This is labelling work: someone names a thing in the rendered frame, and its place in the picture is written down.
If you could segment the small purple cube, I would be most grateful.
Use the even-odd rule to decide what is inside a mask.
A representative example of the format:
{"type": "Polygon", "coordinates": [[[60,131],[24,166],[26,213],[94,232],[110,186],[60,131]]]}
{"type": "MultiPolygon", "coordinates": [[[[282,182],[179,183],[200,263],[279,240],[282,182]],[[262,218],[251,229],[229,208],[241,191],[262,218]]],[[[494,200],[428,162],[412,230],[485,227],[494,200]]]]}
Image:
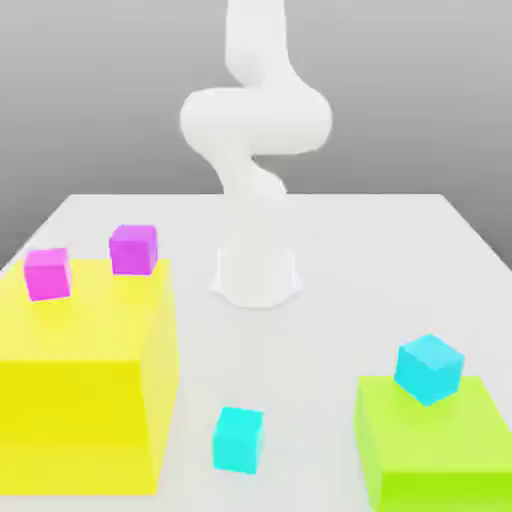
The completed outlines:
{"type": "Polygon", "coordinates": [[[119,225],[109,238],[109,254],[114,274],[151,275],[158,260],[156,227],[119,225]]]}

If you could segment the small cyan cube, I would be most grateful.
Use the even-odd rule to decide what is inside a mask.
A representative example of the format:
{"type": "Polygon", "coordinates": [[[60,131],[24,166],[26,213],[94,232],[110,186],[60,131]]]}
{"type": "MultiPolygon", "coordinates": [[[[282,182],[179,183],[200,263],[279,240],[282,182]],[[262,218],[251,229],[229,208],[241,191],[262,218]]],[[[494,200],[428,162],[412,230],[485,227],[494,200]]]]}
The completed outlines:
{"type": "Polygon", "coordinates": [[[254,475],[263,446],[264,412],[224,406],[212,438],[213,466],[254,475]]]}

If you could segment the small sky blue cube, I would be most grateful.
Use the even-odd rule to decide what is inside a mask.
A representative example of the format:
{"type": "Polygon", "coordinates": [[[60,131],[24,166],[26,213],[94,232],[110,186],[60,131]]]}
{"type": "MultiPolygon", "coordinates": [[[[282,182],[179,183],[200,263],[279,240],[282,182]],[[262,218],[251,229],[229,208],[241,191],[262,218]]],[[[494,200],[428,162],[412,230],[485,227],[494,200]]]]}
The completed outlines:
{"type": "Polygon", "coordinates": [[[427,334],[399,347],[394,380],[430,406],[458,391],[464,363],[462,353],[427,334]]]}

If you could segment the small magenta cube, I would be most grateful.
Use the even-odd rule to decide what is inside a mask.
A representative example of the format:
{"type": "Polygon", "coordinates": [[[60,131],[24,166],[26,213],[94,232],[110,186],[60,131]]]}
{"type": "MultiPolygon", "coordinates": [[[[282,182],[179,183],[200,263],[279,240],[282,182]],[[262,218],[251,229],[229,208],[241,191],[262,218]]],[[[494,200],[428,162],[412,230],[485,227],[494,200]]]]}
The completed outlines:
{"type": "Polygon", "coordinates": [[[32,301],[66,298],[71,295],[72,274],[66,248],[29,251],[23,270],[32,301]]]}

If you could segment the large yellow box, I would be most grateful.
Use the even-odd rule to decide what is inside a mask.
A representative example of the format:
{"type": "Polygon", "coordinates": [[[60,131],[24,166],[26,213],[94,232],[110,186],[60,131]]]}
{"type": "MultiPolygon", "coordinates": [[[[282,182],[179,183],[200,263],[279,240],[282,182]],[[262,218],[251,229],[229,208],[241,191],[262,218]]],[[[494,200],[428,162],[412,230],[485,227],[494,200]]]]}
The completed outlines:
{"type": "Polygon", "coordinates": [[[157,491],[180,377],[171,265],[75,259],[72,294],[0,275],[0,495],[157,491]]]}

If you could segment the large lime green box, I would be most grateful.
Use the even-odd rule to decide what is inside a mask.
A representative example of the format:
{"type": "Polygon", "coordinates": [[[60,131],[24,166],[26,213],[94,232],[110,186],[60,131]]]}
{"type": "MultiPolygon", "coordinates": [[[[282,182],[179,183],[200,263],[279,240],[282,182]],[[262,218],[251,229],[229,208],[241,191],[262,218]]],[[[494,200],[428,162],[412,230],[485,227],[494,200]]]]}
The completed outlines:
{"type": "Polygon", "coordinates": [[[480,378],[424,406],[361,376],[354,430],[373,512],[512,512],[512,431],[480,378]]]}

